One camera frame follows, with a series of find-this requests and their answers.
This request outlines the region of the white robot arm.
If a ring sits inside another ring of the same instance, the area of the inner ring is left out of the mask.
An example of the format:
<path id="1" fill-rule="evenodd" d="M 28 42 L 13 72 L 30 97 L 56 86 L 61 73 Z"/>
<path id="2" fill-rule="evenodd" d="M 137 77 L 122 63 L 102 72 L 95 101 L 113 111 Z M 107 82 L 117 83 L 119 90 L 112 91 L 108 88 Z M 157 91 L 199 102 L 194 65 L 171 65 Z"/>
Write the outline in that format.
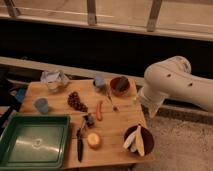
<path id="1" fill-rule="evenodd" d="M 156 62 L 145 70 L 144 83 L 135 100 L 147 107 L 153 118 L 168 98 L 213 112 L 213 79 L 192 75 L 190 62 L 182 56 Z"/>

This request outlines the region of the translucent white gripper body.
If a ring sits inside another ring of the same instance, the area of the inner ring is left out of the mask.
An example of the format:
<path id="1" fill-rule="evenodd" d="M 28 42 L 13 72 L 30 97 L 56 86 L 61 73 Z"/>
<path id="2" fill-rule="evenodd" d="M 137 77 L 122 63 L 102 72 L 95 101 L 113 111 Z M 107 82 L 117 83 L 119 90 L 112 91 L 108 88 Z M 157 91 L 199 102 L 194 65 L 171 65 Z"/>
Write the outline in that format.
<path id="1" fill-rule="evenodd" d="M 136 99 L 148 109 L 149 116 L 154 118 L 167 97 L 165 93 L 144 86 L 138 91 Z"/>

